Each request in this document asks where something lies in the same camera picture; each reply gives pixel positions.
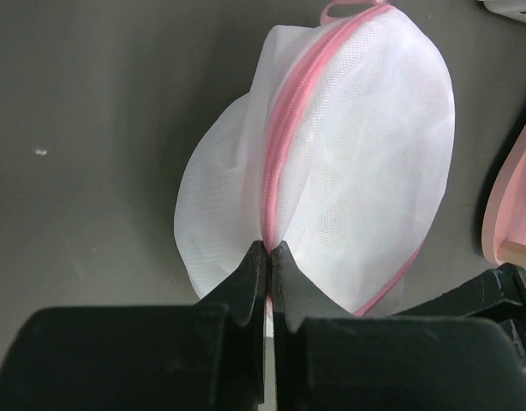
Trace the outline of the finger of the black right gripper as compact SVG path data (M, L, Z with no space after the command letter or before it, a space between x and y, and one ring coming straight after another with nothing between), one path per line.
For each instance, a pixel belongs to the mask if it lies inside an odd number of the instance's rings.
M526 270L503 264L443 295L409 308L402 316L472 317L497 323L526 368Z

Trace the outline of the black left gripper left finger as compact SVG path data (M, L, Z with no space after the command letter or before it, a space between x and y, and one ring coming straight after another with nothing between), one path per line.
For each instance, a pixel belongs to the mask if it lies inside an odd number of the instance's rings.
M0 368L0 410L257 409L266 268L256 241L192 306L37 311Z

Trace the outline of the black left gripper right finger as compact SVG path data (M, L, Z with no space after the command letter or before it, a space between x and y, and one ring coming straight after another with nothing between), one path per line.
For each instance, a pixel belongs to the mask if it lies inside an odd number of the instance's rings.
M526 368L489 319L362 318L327 297L286 243L271 256L280 410L526 410Z

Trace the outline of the white mesh laundry bag pink zipper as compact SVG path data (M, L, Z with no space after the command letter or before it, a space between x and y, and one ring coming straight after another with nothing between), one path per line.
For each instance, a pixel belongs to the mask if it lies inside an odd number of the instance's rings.
M251 88L194 149L174 235L209 294L253 241L285 242L301 271L362 315L413 263L444 196L451 77L401 10L372 1L318 27L276 26Z

